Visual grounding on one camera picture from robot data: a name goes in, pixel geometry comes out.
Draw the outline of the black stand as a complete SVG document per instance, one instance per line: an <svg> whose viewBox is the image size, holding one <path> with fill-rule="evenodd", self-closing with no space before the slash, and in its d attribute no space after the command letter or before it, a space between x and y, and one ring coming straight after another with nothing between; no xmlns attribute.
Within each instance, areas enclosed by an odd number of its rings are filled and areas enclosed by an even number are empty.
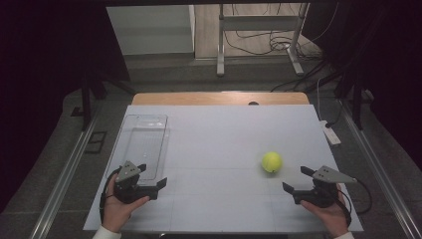
<svg viewBox="0 0 422 239"><path fill-rule="evenodd" d="M351 118L359 130L363 130L361 123L362 92L365 90L364 78L356 64L349 63L341 68L341 80L337 84L334 95L338 99L345 99L351 93Z"/></svg>
<svg viewBox="0 0 422 239"><path fill-rule="evenodd" d="M119 81L100 70L93 70L92 72L85 72L81 78L81 94L82 105L75 107L72 111L72 117L82 117L83 126L82 131L86 131L93 119L91 107L91 94L97 100L104 100L106 98L106 88L104 81L112 84L113 86L125 91L131 96L135 96L137 91L126 84Z"/></svg>

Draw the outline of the grey metal stand frame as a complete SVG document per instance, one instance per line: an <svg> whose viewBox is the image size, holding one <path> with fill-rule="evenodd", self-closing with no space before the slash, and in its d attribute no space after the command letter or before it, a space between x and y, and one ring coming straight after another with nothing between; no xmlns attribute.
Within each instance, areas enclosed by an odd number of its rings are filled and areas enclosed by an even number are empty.
<svg viewBox="0 0 422 239"><path fill-rule="evenodd" d="M298 60L296 45L304 25L308 3L303 3L297 16L225 16L223 5L219 5L219 41L217 53L217 76L223 77L224 71L224 43L223 35L226 31L293 31L294 36L286 52L298 76L305 72Z"/></svg>

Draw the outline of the yellow tennis ball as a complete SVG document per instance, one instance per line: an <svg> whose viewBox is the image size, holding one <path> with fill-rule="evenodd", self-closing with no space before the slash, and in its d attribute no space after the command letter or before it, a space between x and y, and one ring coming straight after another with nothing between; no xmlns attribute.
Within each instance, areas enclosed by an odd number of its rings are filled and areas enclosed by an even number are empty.
<svg viewBox="0 0 422 239"><path fill-rule="evenodd" d="M265 171L275 173L282 168L283 160L277 152L269 151L264 154L261 165Z"/></svg>

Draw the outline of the black floor plate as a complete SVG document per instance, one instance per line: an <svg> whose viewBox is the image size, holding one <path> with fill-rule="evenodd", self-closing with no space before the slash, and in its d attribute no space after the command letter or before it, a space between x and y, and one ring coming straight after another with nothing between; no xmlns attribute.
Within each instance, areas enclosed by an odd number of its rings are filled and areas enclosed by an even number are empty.
<svg viewBox="0 0 422 239"><path fill-rule="evenodd" d="M87 154L99 154L106 141L106 131L94 131L85 148Z"/></svg>

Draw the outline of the white table board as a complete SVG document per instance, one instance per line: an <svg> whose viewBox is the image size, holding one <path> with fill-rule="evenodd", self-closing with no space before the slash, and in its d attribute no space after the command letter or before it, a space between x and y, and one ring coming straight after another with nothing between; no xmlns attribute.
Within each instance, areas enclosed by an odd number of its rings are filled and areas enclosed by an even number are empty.
<svg viewBox="0 0 422 239"><path fill-rule="evenodd" d="M142 233L290 234L323 224L294 202L283 183L311 189L302 166L335 167L311 105L130 106L128 115L166 115L169 138L157 199L137 209L124 228ZM283 160L263 169L265 153Z"/></svg>

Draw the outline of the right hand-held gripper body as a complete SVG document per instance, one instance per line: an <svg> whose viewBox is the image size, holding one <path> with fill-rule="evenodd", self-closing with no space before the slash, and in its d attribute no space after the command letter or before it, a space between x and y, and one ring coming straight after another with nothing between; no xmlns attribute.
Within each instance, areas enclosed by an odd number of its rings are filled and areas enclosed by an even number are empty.
<svg viewBox="0 0 422 239"><path fill-rule="evenodd" d="M325 165L315 172L311 176L314 183L311 190L295 190L293 198L296 204L304 200L320 208L330 207L337 200L336 185L338 183L355 183L357 181L356 178Z"/></svg>

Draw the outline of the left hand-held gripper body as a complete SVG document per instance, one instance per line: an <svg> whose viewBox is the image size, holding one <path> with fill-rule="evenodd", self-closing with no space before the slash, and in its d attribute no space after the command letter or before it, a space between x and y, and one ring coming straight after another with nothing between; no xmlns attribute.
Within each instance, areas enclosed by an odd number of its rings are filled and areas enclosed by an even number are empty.
<svg viewBox="0 0 422 239"><path fill-rule="evenodd" d="M152 200L157 198L158 189L156 185L142 186L138 184L140 174L139 168L128 160L120 168L114 183L114 196L119 201L130 204L145 196Z"/></svg>

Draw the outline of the white power strip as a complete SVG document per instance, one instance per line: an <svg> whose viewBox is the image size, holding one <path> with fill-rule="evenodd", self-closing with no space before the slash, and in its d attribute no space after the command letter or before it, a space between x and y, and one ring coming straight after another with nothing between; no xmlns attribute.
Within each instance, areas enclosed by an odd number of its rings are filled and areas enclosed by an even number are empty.
<svg viewBox="0 0 422 239"><path fill-rule="evenodd" d="M320 127L330 145L339 145L341 144L341 140L336 135L334 130L328 125L328 122L326 120L321 120L319 122Z"/></svg>

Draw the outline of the clear plastic tray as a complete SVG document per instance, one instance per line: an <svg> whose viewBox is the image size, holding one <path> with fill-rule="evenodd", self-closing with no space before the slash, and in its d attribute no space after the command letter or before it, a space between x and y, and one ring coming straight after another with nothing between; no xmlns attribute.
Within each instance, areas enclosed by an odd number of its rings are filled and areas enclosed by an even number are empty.
<svg viewBox="0 0 422 239"><path fill-rule="evenodd" d="M146 165L138 184L154 185L162 178L169 131L166 115L127 115L117 135L106 174L130 161Z"/></svg>

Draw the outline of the metal floor rail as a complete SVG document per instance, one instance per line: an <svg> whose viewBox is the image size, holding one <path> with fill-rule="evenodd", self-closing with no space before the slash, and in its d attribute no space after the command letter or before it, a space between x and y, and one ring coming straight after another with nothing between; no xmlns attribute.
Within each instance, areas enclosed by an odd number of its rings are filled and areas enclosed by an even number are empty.
<svg viewBox="0 0 422 239"><path fill-rule="evenodd" d="M392 211L398 220L407 239L422 239L422 232L416 225L413 215L405 204L402 196L399 194L392 180L387 175L382 166L378 156L371 146L364 131L359 129L352 119L351 109L347 103L340 103L342 105L342 114L345 118L353 136L355 137L372 173L380 185Z"/></svg>
<svg viewBox="0 0 422 239"><path fill-rule="evenodd" d="M94 128L98 122L99 113L95 112L92 119L83 130L73 147L71 154L69 155L64 168L62 169L58 180L56 181L50 196L41 211L41 214L35 223L35 226L29 236L29 239L46 239L49 231L53 225L53 222L57 216L59 208L64 200L64 197L68 191L70 183L74 177L76 169L80 163L84 149L86 148L88 141L94 131Z"/></svg>

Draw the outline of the person's left hand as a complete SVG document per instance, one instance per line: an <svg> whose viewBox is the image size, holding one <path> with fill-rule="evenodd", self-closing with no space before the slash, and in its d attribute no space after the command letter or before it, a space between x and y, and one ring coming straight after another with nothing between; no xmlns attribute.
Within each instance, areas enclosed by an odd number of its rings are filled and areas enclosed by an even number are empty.
<svg viewBox="0 0 422 239"><path fill-rule="evenodd" d="M145 196L130 204L124 204L114 196L114 183L117 174L115 173L109 181L105 191L104 218L102 226L107 228L120 229L129 220L131 213L149 201Z"/></svg>

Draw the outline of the wooden table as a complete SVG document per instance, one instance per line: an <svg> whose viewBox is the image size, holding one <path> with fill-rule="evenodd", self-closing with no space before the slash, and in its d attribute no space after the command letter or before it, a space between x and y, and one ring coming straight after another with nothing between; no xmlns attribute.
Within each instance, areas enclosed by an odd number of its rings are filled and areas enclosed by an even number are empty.
<svg viewBox="0 0 422 239"><path fill-rule="evenodd" d="M141 93L132 99L135 106L259 106L308 105L304 93L221 92L221 93Z"/></svg>

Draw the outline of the person's right hand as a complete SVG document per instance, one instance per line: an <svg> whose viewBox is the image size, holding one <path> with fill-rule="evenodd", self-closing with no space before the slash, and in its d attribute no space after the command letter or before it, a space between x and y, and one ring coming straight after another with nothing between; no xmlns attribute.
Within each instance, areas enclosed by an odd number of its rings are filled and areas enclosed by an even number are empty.
<svg viewBox="0 0 422 239"><path fill-rule="evenodd" d="M340 236L346 232L350 232L347 226L347 220L341 208L344 205L344 199L340 191L340 186L337 185L337 199L339 200L338 204L334 204L327 208L317 207L310 202L301 201L301 206L307 211L315 215L325 226L329 235L332 237Z"/></svg>

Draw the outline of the white cabinet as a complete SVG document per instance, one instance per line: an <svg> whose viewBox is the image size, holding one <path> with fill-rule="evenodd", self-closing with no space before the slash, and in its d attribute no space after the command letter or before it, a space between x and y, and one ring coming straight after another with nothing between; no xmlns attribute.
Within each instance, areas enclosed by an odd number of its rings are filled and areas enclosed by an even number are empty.
<svg viewBox="0 0 422 239"><path fill-rule="evenodd" d="M194 52L194 14L188 5L107 7L124 55Z"/></svg>

